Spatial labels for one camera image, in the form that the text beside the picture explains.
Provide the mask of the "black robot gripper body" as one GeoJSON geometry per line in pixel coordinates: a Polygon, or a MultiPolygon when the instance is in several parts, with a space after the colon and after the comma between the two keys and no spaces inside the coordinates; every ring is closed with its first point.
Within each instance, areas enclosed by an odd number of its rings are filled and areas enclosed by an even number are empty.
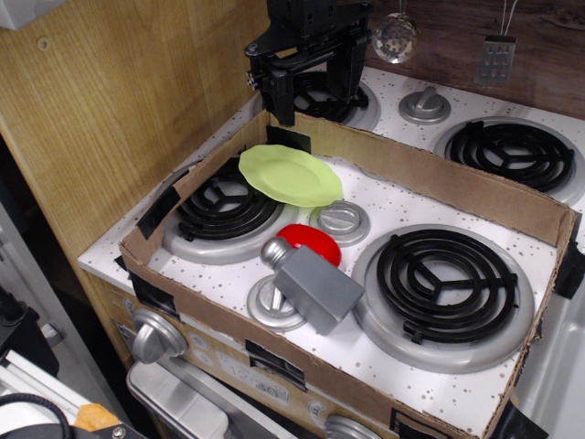
{"type": "Polygon", "coordinates": [[[245,48],[250,60],[248,84],[261,89],[272,70],[292,75],[325,63],[350,41],[370,42],[368,1],[339,5],[336,1],[269,1],[267,30],[245,48]]]}

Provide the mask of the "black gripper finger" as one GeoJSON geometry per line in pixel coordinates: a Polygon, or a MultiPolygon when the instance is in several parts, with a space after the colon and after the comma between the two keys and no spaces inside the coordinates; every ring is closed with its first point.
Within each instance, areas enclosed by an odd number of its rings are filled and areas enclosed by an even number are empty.
{"type": "Polygon", "coordinates": [[[261,83],[261,95],[266,109],[283,126],[294,126],[293,75],[286,70],[272,70],[261,83]]]}
{"type": "Polygon", "coordinates": [[[356,96],[365,57],[366,41],[350,41],[326,62],[327,87],[339,101],[349,103],[356,96]]]}

